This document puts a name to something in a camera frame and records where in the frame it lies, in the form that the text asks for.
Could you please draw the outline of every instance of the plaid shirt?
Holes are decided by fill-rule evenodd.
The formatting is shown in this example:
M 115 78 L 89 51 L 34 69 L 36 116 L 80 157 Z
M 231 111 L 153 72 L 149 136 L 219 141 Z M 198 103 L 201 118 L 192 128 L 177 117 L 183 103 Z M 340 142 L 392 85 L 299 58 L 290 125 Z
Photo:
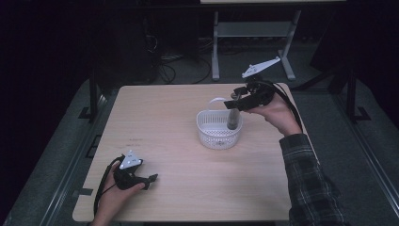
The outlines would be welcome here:
M 308 137 L 279 141 L 291 199 L 291 225 L 349 225 L 338 202 L 339 190 L 323 173 Z

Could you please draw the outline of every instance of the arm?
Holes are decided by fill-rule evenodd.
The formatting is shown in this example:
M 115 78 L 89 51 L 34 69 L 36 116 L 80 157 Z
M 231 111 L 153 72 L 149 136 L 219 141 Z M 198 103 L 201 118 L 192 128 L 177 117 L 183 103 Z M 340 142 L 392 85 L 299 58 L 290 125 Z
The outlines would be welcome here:
M 143 183 L 140 183 L 130 187 L 129 189 L 120 190 L 117 186 L 115 186 L 115 180 L 113 176 L 113 172 L 118 166 L 119 164 L 112 166 L 112 169 L 109 171 L 106 177 L 103 195 L 100 198 L 98 211 L 94 217 L 94 220 L 90 224 L 91 226 L 109 225 L 114 216 L 120 211 L 122 206 L 129 200 L 129 198 L 135 195 L 145 186 Z
M 288 178 L 292 225 L 349 225 L 338 202 L 339 191 L 323 173 L 308 137 L 291 110 L 277 95 L 266 106 L 248 113 L 264 116 L 284 134 L 279 141 Z

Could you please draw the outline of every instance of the hand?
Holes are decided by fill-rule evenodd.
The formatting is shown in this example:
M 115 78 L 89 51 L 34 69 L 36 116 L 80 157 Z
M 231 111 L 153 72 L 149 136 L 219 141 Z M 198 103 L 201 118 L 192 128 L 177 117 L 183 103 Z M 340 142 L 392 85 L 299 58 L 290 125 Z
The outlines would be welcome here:
M 120 211 L 121 207 L 129 200 L 130 197 L 135 195 L 139 190 L 144 188 L 144 183 L 132 186 L 126 190 L 120 190 L 115 186 L 114 171 L 120 163 L 112 166 L 105 179 L 104 191 L 106 191 L 100 198 L 99 207 L 91 226 L 108 225 L 112 218 Z
M 273 100 L 265 106 L 257 106 L 248 111 L 264 116 L 264 119 L 279 129 L 286 137 L 293 134 L 301 134 L 302 131 L 288 105 L 275 93 Z

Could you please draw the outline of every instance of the white metal stand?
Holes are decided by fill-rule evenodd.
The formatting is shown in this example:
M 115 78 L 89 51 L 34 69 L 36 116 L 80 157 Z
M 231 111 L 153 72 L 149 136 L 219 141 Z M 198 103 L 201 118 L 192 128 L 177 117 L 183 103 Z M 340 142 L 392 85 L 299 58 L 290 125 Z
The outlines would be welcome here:
M 219 22 L 218 12 L 215 12 L 214 21 L 214 51 L 212 52 L 212 78 L 214 81 L 220 79 L 219 64 L 217 59 L 217 39 L 219 37 L 284 37 L 287 42 L 279 57 L 287 78 L 295 80 L 293 69 L 288 61 L 287 55 L 296 30 L 301 11 L 295 12 L 292 21 L 289 22 Z

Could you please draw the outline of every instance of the white basket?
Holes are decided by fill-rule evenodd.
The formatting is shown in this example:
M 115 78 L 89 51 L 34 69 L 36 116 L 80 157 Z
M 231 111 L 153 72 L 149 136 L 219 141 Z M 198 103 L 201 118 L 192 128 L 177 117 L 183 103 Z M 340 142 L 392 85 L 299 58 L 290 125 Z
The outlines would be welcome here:
M 214 98 L 208 104 L 208 110 L 203 110 L 197 115 L 199 140 L 203 146 L 210 149 L 229 149 L 237 143 L 240 136 L 243 118 L 240 115 L 238 126 L 235 130 L 227 127 L 230 110 L 211 110 L 210 105 L 216 101 L 227 101 L 224 98 Z

